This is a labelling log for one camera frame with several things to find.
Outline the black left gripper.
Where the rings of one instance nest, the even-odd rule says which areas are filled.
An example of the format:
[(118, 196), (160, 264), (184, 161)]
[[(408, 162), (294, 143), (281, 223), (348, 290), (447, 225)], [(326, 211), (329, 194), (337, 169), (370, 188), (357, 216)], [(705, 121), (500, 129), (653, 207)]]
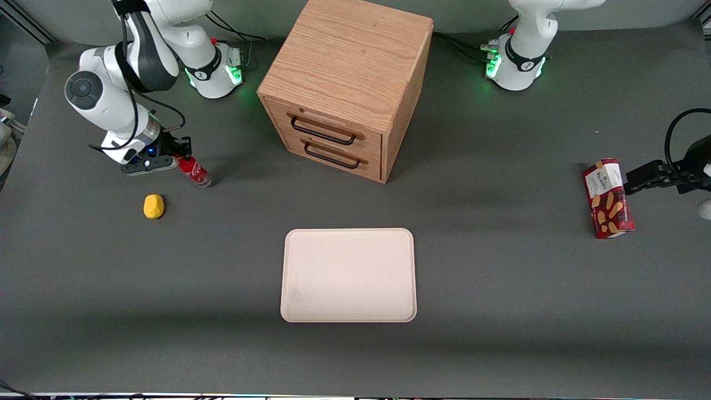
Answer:
[(680, 184), (668, 164), (663, 161), (651, 161), (626, 174), (625, 195), (675, 186), (679, 194), (694, 190), (710, 192), (709, 162), (710, 136), (706, 136), (691, 144), (683, 159), (675, 162), (680, 175), (694, 185)]

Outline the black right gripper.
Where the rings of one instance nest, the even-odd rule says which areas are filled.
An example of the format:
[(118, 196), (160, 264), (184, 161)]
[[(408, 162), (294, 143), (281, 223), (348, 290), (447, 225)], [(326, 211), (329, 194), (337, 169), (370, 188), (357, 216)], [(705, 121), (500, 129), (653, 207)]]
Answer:
[(160, 131), (157, 139), (148, 145), (148, 157), (192, 157), (192, 139), (190, 137), (175, 138), (170, 132)]

